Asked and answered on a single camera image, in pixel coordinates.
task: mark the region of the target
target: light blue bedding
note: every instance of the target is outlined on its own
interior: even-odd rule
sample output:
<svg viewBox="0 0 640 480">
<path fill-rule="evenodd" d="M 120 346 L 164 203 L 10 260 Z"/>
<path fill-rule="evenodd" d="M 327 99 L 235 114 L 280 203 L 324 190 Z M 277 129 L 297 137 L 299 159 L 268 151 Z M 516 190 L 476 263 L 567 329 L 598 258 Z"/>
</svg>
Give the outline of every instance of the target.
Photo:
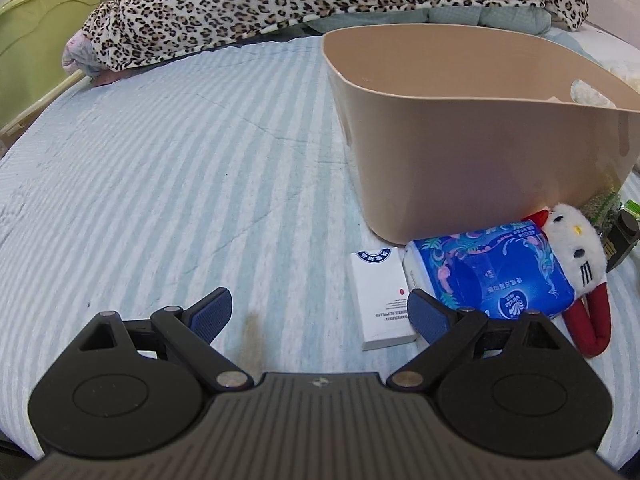
<svg viewBox="0 0 640 480">
<path fill-rule="evenodd" d="M 263 370 L 377 370 L 361 352 L 346 255 L 382 246 L 348 177 L 321 38 L 204 52 L 113 85 L 81 82 L 0 160 L 0 428 L 34 456 L 31 389 L 101 310 L 124 319 L 234 298 L 215 347 Z M 625 196 L 640 201 L 631 177 Z M 601 446 L 640 446 L 638 257 L 610 276 L 614 398 Z"/>
</svg>

